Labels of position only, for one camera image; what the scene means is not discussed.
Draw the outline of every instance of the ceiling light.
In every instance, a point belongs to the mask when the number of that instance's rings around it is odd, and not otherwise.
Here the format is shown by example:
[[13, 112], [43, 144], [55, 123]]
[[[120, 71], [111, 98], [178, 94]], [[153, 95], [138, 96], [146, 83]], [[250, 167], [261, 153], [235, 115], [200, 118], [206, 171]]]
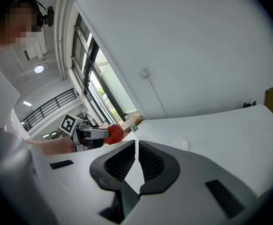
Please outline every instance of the ceiling light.
[[44, 70], [44, 67], [42, 65], [37, 65], [34, 69], [36, 73], [41, 73]]
[[27, 103], [27, 102], [23, 102], [25, 105], [28, 105], [28, 106], [32, 106], [32, 104], [30, 103]]

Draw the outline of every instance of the red ball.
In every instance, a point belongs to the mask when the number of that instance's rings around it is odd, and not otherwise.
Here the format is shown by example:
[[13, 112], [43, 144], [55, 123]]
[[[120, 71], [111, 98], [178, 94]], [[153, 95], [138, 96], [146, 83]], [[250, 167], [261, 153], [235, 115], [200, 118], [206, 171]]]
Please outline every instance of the red ball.
[[117, 142], [121, 142], [124, 138], [124, 131], [117, 124], [109, 125], [107, 127], [107, 131], [109, 131], [109, 137], [103, 138], [104, 143], [111, 145]]

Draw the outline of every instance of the black metal railing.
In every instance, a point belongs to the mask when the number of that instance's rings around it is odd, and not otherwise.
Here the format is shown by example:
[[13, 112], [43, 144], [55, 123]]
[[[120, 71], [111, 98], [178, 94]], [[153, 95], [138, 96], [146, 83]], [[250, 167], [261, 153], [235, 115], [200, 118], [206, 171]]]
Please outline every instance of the black metal railing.
[[76, 99], [76, 95], [73, 88], [52, 98], [45, 104], [41, 105], [38, 109], [30, 113], [25, 119], [23, 119], [21, 123], [24, 129], [28, 132], [32, 127], [38, 124], [50, 113], [73, 101], [74, 99]]

